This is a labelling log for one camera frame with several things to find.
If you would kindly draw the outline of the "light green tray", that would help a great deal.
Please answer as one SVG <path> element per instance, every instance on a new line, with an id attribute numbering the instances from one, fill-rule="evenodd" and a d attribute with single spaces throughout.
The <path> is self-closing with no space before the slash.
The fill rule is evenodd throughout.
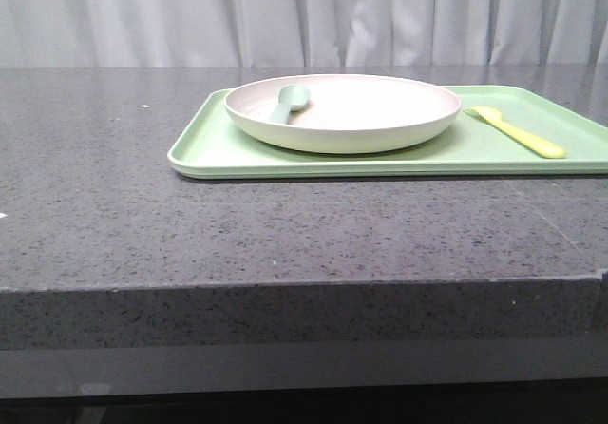
<path id="1" fill-rule="evenodd" d="M 363 155 L 289 150 L 240 131 L 224 108 L 226 90 L 205 100 L 167 158 L 182 175 L 204 180 L 606 173 L 605 126 L 519 87 L 454 86 L 452 91 L 465 107 L 493 106 L 512 125 L 564 147 L 565 158 L 542 158 L 464 113 L 438 137 L 410 148 Z"/>

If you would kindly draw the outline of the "yellow plastic fork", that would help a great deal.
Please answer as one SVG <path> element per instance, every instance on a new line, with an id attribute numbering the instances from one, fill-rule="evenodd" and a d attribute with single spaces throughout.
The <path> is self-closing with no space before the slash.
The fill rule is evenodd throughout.
<path id="1" fill-rule="evenodd" d="M 545 159 L 564 159 L 566 150 L 541 136 L 507 122 L 500 110 L 491 106 L 473 106 L 465 114 L 498 129 L 502 134 L 518 142 Z"/>

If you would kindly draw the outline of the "white curtain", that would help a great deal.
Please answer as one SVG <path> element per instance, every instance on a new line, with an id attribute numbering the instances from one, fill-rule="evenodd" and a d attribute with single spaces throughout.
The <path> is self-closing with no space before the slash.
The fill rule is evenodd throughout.
<path id="1" fill-rule="evenodd" d="M 604 63 L 607 0 L 1 0 L 1 65 Z"/>

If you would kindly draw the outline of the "light green spoon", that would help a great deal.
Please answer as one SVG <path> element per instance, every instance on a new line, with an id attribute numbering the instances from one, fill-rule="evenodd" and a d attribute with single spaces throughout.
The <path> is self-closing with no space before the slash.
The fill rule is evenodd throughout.
<path id="1" fill-rule="evenodd" d="M 301 84 L 289 84 L 282 87 L 269 116 L 269 122 L 287 125 L 296 113 L 309 106 L 310 99 L 310 90 Z"/>

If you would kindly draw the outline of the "white round plate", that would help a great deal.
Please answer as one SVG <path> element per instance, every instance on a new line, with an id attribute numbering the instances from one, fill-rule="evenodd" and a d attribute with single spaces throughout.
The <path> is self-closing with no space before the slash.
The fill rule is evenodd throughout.
<path id="1" fill-rule="evenodd" d="M 292 84 L 310 91 L 288 123 L 271 119 L 279 91 Z M 227 113 L 246 134 L 294 150 L 361 154 L 418 145 L 443 133 L 462 108 L 451 90 L 417 80 L 369 74 L 276 77 L 232 89 Z"/>

